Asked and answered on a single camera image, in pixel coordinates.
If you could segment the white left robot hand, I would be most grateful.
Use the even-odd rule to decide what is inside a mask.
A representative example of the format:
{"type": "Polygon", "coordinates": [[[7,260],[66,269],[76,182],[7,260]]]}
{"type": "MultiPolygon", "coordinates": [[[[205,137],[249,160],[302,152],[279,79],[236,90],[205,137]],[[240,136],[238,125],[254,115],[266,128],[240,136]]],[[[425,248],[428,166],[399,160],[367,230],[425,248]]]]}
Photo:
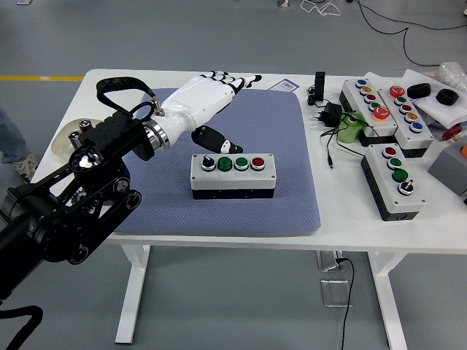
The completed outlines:
{"type": "Polygon", "coordinates": [[[229,105],[243,88],[262,80],[259,74],[231,77],[225,72],[211,71],[196,76],[172,93],[161,105],[163,116],[153,116],[157,131],[162,133],[161,146],[173,146],[184,132],[191,133],[192,141],[218,154],[243,152],[207,123],[229,105]]]}

